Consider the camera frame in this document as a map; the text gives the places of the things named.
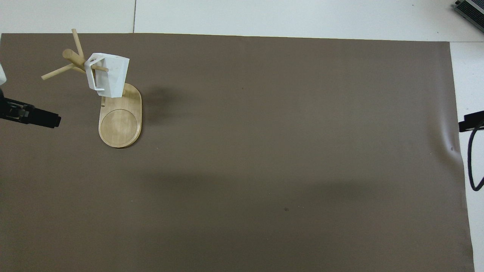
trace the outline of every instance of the wooden dowel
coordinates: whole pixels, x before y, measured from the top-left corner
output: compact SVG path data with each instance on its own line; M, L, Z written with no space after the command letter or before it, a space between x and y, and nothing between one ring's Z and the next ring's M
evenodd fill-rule
M103 72L109 72L109 69L107 69L106 67L103 67L103 66L93 65L93 66L91 66L91 68L94 69L94 70L99 70L99 71L103 71Z
M74 42L76 43L77 52L81 58L84 58L84 53L82 52L81 42L79 41L79 36L77 35L77 30L72 29L72 35L74 36Z
M61 67L61 68L59 68L59 69L57 69L57 70L55 70L55 71L52 71L52 72L50 72L50 73L48 73L48 74L45 74L45 75L41 76L41 78L42 78L43 80L46 80L46 79L49 79L49 78L51 78L51 77L53 77L53 76L56 76L56 75L58 75L58 74L60 74L60 73L63 73L63 72L65 72L65 71L67 71L67 70L70 70L70 69L72 69L72 68L74 68L74 67L75 67L75 65L71 63L71 64L68 64L68 65L66 65L66 66L64 66L64 67Z
M65 59L70 60L75 66L77 66L77 67L81 68L83 71L85 71L84 63L86 62L86 60L84 58L81 58L80 55L76 54L71 49L64 50L62 52L62 56Z
M83 74L85 74L85 73L86 73L86 71L82 70L82 69L81 69L81 68L79 68L79 67L75 67L75 66L74 66L74 67L72 67L72 70L74 70L74 71L76 71L76 72L79 72L79 73L83 73Z

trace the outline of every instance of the wooden base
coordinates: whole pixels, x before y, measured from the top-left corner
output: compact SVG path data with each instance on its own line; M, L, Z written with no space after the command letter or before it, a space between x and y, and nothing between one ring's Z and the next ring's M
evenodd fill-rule
M107 145L124 148L133 144L141 133L141 94L131 84L124 84L120 98L102 98L99 113L99 136Z

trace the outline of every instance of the black cable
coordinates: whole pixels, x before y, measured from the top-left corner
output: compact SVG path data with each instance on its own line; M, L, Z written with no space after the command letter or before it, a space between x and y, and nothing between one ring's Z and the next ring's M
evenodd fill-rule
M484 125L484 120L481 120L479 124L472 130L470 133L469 137L469 145L467 146L467 166L469 169L469 181L470 181L470 186L474 191L479 191L482 186L484 186L484 177L482 178L481 182L477 185L477 187L474 185L474 179L472 178L472 164L471 164L471 158L470 155L472 153L472 141L474 140L474 135L476 132L479 130Z

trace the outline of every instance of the white floor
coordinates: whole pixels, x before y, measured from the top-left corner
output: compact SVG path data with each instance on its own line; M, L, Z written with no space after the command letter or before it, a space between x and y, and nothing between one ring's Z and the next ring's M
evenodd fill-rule
M373 40L448 41L457 115L484 110L484 33L452 10L453 0L45 0L0 1L0 33L189 33ZM469 132L460 133L467 168ZM484 176L477 134L475 179ZM470 189L469 224L477 272L484 272L484 190Z

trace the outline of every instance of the brown mat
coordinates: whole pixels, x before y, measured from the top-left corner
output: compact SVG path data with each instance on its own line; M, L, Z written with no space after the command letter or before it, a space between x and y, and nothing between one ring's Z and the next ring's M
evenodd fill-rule
M2 271L473 271L448 43L81 34L143 131L97 132L69 34L4 34Z

